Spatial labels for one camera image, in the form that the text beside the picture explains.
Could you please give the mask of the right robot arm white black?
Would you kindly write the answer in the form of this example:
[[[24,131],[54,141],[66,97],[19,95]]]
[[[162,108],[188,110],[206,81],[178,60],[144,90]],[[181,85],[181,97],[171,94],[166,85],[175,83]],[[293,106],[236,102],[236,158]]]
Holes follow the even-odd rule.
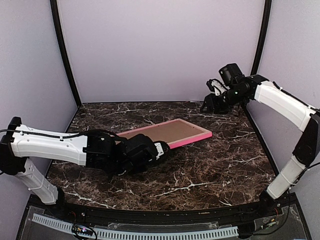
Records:
[[[253,100],[284,116],[302,133],[290,160],[259,195],[255,213],[266,217],[274,210],[276,200],[295,185],[308,169],[315,166],[314,160],[320,153],[320,111],[258,74],[238,74],[224,76],[222,79],[228,88],[219,95],[213,92],[207,95],[200,112],[223,114],[236,104]]]

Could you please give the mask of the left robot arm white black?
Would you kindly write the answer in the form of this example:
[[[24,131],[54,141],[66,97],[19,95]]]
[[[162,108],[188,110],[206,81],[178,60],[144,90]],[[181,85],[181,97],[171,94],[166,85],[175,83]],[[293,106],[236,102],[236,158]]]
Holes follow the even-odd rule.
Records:
[[[61,133],[34,129],[13,117],[0,140],[0,171],[19,178],[60,218],[71,213],[63,190],[36,168],[31,157],[64,161],[104,171],[108,177],[138,172],[166,159],[170,147],[139,133],[131,138],[108,130]]]

